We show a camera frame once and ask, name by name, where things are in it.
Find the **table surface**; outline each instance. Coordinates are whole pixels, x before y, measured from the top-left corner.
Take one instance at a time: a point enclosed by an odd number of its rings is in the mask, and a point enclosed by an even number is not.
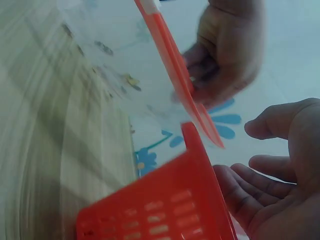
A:
[[[81,208],[137,178],[128,117],[55,4],[0,3],[0,239],[74,239]]]

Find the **basket hole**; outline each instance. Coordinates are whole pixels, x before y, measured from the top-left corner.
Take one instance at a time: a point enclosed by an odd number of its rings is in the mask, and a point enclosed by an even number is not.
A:
[[[139,226],[138,221],[131,221],[122,225],[123,229],[128,230]]]
[[[199,216],[197,214],[181,217],[177,220],[177,225],[180,228],[185,228],[199,222]]]
[[[103,216],[99,220],[101,223],[110,223],[116,221],[115,217],[113,216]]]
[[[155,240],[171,240],[171,237],[165,236],[165,237],[156,238]]]
[[[140,232],[134,232],[124,236],[124,240],[133,240],[133,239],[140,239],[140,238],[141,238]]]
[[[183,240],[188,240],[191,238],[196,238],[201,236],[204,233],[204,231],[202,230],[201,227],[196,227],[187,231],[184,231],[183,233],[181,233],[181,237]]]
[[[151,235],[162,234],[169,231],[168,225],[160,225],[150,228],[149,232]]]
[[[116,231],[116,228],[114,226],[111,226],[111,227],[105,227],[103,229],[103,232],[105,234],[110,234],[110,233],[114,233]]]
[[[178,216],[178,215],[181,215],[181,214],[184,214],[184,213],[187,213],[187,212],[190,212],[192,210],[195,209],[195,203],[190,201],[190,202],[187,202],[185,204],[182,204],[182,205],[178,205],[174,210],[173,210],[173,213]]]
[[[137,214],[137,210],[134,209],[134,208],[130,208],[130,209],[127,209],[124,211],[124,214],[127,216],[127,217],[132,217],[134,215]]]
[[[146,211],[151,211],[155,209],[160,209],[164,206],[164,203],[162,201],[152,201],[144,206],[144,209]]]
[[[160,212],[160,213],[148,216],[147,220],[149,223],[157,223],[162,221],[165,218],[166,218],[166,214],[163,212]]]
[[[88,230],[88,231],[85,231],[83,233],[83,236],[85,236],[85,237],[90,237],[90,236],[93,236],[93,235],[95,235],[93,230]]]
[[[191,198],[192,194],[190,190],[181,191],[171,197],[171,202],[177,203],[183,200]]]

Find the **red plastic basket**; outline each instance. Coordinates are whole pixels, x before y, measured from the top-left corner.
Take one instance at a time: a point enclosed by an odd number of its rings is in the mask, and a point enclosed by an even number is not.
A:
[[[78,240],[237,239],[195,126],[182,132],[186,152],[78,214]]]

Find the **floral pattern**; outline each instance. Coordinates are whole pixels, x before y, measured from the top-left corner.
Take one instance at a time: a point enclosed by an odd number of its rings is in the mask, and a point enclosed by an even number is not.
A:
[[[235,131],[233,131],[229,126],[227,125],[239,125],[242,121],[241,116],[238,114],[223,114],[223,115],[216,115],[216,113],[229,108],[235,103],[235,99],[230,99],[224,104],[214,107],[213,109],[209,110],[208,113],[211,116],[212,121],[215,123],[215,127],[219,133],[219,135],[224,139],[234,139],[236,137]],[[162,131],[162,134],[165,136],[168,136],[172,133],[169,133],[167,131]],[[170,148],[175,148],[179,146],[181,143],[183,143],[184,138],[180,135],[173,137],[170,142],[169,146]]]
[[[234,103],[235,100],[230,99],[224,104],[219,105],[208,111],[212,121],[215,123],[215,127],[219,132],[219,135],[222,138],[228,140],[232,140],[236,137],[236,133],[234,130],[230,128],[230,125],[239,125],[242,119],[241,116],[238,114],[219,114],[219,112],[231,107]],[[137,171],[140,177],[143,177],[144,175],[153,171],[157,167],[157,154],[154,152],[149,153],[149,150],[159,146],[164,142],[168,142],[170,148],[178,147],[184,142],[184,138],[181,135],[174,135],[173,133],[168,132],[166,130],[162,130],[161,134],[163,135],[163,138],[161,140],[135,152]]]
[[[143,177],[156,169],[156,158],[157,154],[154,152],[149,153],[149,149],[146,147],[135,153],[136,168],[139,177]]]

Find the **blue flower print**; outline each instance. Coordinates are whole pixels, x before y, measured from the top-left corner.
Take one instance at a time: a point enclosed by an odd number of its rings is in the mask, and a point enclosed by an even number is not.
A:
[[[212,121],[215,123],[215,127],[219,133],[219,135],[224,139],[234,139],[236,137],[235,131],[233,131],[227,125],[239,125],[242,121],[241,116],[238,114],[223,114],[223,115],[216,115],[216,113],[229,108],[235,103],[235,100],[232,98],[225,102],[222,105],[214,107],[213,109],[209,110],[208,113],[211,116]],[[162,135],[171,137],[173,134],[167,131],[162,131]],[[170,139],[169,146],[171,148],[175,148],[183,143],[184,138],[182,136],[175,136]]]
[[[157,154],[149,153],[147,147],[141,148],[140,151],[135,153],[136,168],[140,178],[156,169],[156,158]]]
[[[214,107],[213,109],[208,111],[208,113],[211,115],[212,121],[215,123],[215,127],[219,132],[219,135],[225,139],[234,139],[236,137],[236,133],[230,127],[221,124],[238,125],[242,121],[241,116],[239,116],[238,114],[225,114],[213,116],[213,114],[226,108],[229,108],[234,103],[235,99],[232,98],[224,104]]]

